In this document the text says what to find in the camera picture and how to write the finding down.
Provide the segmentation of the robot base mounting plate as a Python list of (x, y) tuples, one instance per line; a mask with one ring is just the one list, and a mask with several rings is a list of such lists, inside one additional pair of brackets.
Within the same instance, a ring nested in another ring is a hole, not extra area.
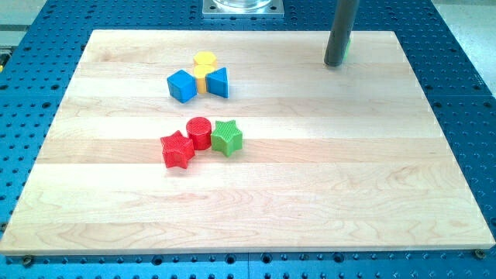
[(211, 18), (283, 16), (282, 0), (203, 0), (202, 15)]

